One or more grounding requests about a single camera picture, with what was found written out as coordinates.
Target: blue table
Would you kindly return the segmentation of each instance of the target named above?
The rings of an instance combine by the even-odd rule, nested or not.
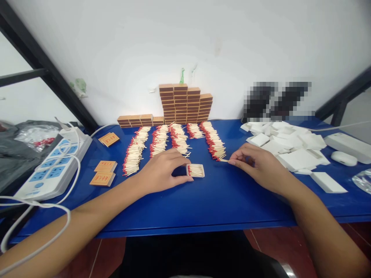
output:
[[[251,133],[239,128],[241,126],[239,120],[216,120],[212,123],[221,140],[225,142],[226,158],[229,158],[245,143],[246,138],[251,136]],[[304,122],[290,121],[290,123],[314,129],[329,127],[328,124],[314,117]],[[137,129],[120,129],[118,126],[112,126],[94,136],[81,163],[82,169],[76,188],[63,202],[64,206],[72,210],[109,190],[109,188],[89,185],[95,174],[94,168],[100,160],[118,163],[112,186],[126,179],[122,176],[121,165],[125,151]],[[153,131],[154,127],[151,128],[146,142],[147,147],[152,142]],[[120,141],[110,148],[98,141],[98,138],[107,132],[114,132],[120,137]],[[337,130],[317,133],[325,137],[336,132]],[[242,170],[228,163],[212,160],[205,139],[188,139],[188,142],[193,148],[190,160],[204,165],[205,178],[195,178],[192,183],[145,196],[121,212],[97,237],[146,236],[296,225],[290,207],[282,199],[260,187]],[[332,148],[326,147],[323,154],[330,159],[333,151]],[[148,162],[149,155],[149,148],[144,149],[141,168]],[[351,180],[352,176],[368,168],[371,168],[371,165],[359,164],[355,167],[346,167],[335,161],[330,165],[317,167],[315,171],[327,172],[349,191],[344,194],[327,194],[310,176],[296,175],[296,177],[322,199],[339,222],[371,221],[371,195],[360,190]],[[63,196],[48,202],[56,203]],[[21,241],[62,214],[63,212],[56,208],[39,209],[12,242]]]

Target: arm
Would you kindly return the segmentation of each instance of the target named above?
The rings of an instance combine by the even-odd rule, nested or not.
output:
[[[341,228],[321,200],[269,152],[244,144],[229,163],[262,187],[286,198],[302,229],[321,278],[366,278],[370,262]]]
[[[48,248],[20,265],[5,277],[53,277],[58,274],[116,215],[141,197],[166,190],[187,181],[188,176],[172,177],[173,170],[190,163],[176,149],[154,156],[135,176],[71,212],[66,231]],[[10,266],[47,243],[65,225],[62,216],[0,257],[0,269]]]

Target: white cable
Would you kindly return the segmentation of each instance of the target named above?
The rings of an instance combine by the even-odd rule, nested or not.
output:
[[[119,125],[119,124],[118,124],[118,123],[114,123],[114,124],[107,124],[107,125],[104,125],[104,126],[98,128],[96,131],[94,131],[93,134],[90,135],[90,137],[93,137],[93,136],[94,136],[98,131],[100,131],[101,129],[103,129],[103,128],[109,126],[109,125]]]
[[[19,260],[18,262],[16,262],[16,263],[14,263],[14,264],[12,264],[12,265],[10,265],[10,266],[2,269],[0,271],[0,276],[3,276],[5,274],[7,274],[8,272],[14,270],[15,268],[17,268],[21,264],[23,264],[23,263],[27,262],[28,260],[32,259],[34,256],[36,256],[37,254],[39,254],[40,252],[42,252],[43,250],[45,250],[47,247],[49,247],[53,242],[55,242],[57,240],[57,238],[60,237],[60,235],[67,229],[68,225],[70,224],[70,222],[71,222],[71,211],[68,208],[66,208],[66,207],[64,207],[62,205],[57,205],[57,204],[52,204],[52,203],[41,204],[41,203],[39,203],[37,201],[26,201],[26,200],[22,200],[22,199],[15,198],[15,197],[10,197],[10,196],[0,196],[0,198],[2,198],[2,199],[15,200],[15,201],[18,201],[18,202],[21,202],[21,203],[28,204],[28,205],[30,205],[30,207],[27,209],[28,212],[32,209],[32,207],[38,206],[38,207],[42,207],[42,208],[46,208],[46,209],[49,209],[51,207],[56,207],[56,208],[59,208],[59,209],[64,210],[67,213],[66,224],[63,227],[63,229],[61,229],[59,231],[59,233],[57,233],[50,241],[48,241],[46,244],[44,244],[43,246],[41,246],[36,251],[34,251],[31,254],[27,255],[26,257],[24,257],[23,259]],[[13,204],[0,204],[0,206],[2,206],[2,207],[9,206],[9,205],[20,205],[20,204],[19,203],[16,203],[16,204],[14,204],[14,203]]]
[[[68,123],[74,130],[75,134],[76,134],[76,138],[77,138],[77,150],[79,150],[80,148],[80,137],[78,136],[78,133],[76,131],[76,129],[74,128],[74,126],[69,122]],[[40,204],[39,202],[37,201],[26,201],[26,200],[22,200],[22,199],[18,199],[18,198],[15,198],[15,197],[9,197],[9,196],[0,196],[0,198],[3,198],[3,199],[11,199],[11,200],[17,200],[21,203],[26,203],[26,204],[29,204],[30,206],[25,210],[25,212],[17,219],[16,222],[13,223],[13,225],[10,227],[10,229],[7,231],[7,233],[5,234],[3,240],[1,241],[1,244],[0,244],[0,249],[3,253],[5,253],[7,251],[7,245],[8,245],[8,241],[9,241],[9,238],[11,236],[11,234],[13,233],[13,231],[15,230],[15,228],[18,226],[18,224],[23,220],[23,218],[26,217],[26,215],[32,210],[32,208],[36,205],[36,206],[39,206],[39,207],[44,207],[44,208],[50,208],[50,207],[59,207],[60,209],[63,209],[64,211],[69,211],[69,213],[67,212],[67,214],[70,215],[70,210],[64,206],[61,206],[59,205],[60,203],[62,203],[63,201],[65,201],[67,199],[67,197],[70,195],[70,193],[72,192],[72,190],[74,189],[75,185],[76,185],[76,182],[77,182],[77,179],[80,175],[80,170],[81,170],[81,163],[79,161],[79,159],[72,155],[72,154],[67,154],[67,152],[70,150],[70,147],[71,147],[71,142],[68,141],[68,147],[65,148],[64,151],[61,150],[61,148],[66,145],[66,144],[62,144],[58,147],[58,150],[63,154],[59,160],[61,161],[63,158],[66,157],[72,157],[73,159],[75,159],[77,161],[77,173],[76,173],[76,176],[75,176],[75,179],[72,183],[72,186],[70,188],[70,190],[67,192],[67,194],[62,198],[62,200],[60,200],[57,204]],[[46,170],[49,170],[51,167],[54,167],[56,163],[54,163],[54,165],[50,166],[50,167],[44,167],[43,170],[46,171]],[[4,207],[4,206],[13,206],[13,205],[20,205],[21,203],[11,203],[11,204],[0,204],[0,207]],[[50,244],[52,244],[62,233],[63,231],[68,227],[70,221],[67,220],[67,223],[65,225],[65,227],[54,237],[52,238],[48,243],[46,243],[44,246],[40,247],[38,250],[36,250],[35,252],[33,252],[32,254],[30,254],[29,256],[23,258],[22,260],[16,262],[15,264],[11,265],[10,267],[7,267],[6,269],[0,271],[0,276],[8,273],[9,271],[13,270],[14,268],[18,267],[19,265],[21,265],[22,263],[26,262],[27,260],[33,258],[34,256],[36,256],[37,254],[39,254],[41,251],[43,251],[45,248],[47,248]]]
[[[328,130],[334,130],[334,129],[341,129],[343,127],[348,127],[348,126],[353,126],[353,125],[359,125],[359,124],[366,124],[366,123],[369,123],[371,121],[364,121],[364,122],[359,122],[359,123],[355,123],[355,124],[349,124],[349,125],[341,125],[339,127],[330,127],[330,128],[326,128],[326,129],[308,129],[310,131],[328,131]]]

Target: stacked matchboxes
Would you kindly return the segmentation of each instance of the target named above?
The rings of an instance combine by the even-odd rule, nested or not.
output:
[[[201,90],[198,87],[188,88],[187,90],[187,123],[197,123],[200,109],[200,93]]]
[[[165,124],[196,124],[208,119],[211,94],[201,95],[200,88],[188,88],[187,84],[162,84],[159,88]]]
[[[213,96],[211,94],[200,95],[200,109],[198,112],[197,123],[208,120],[212,103]]]
[[[171,124],[175,121],[174,87],[172,84],[162,84],[159,88],[164,122]]]
[[[154,126],[163,125],[163,117],[153,117],[153,125]]]
[[[120,116],[117,119],[121,128],[163,125],[163,117],[153,117],[152,114]]]
[[[175,102],[175,123],[187,123],[187,84],[173,84]]]

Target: black metal frame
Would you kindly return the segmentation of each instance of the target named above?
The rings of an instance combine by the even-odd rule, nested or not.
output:
[[[331,125],[339,126],[347,104],[370,87],[371,66],[318,109],[315,116],[320,120],[325,120],[333,114]]]
[[[0,0],[0,31],[34,69],[0,77],[0,87],[40,77],[81,122],[88,133],[98,124],[85,108],[66,80],[41,49],[6,0]]]

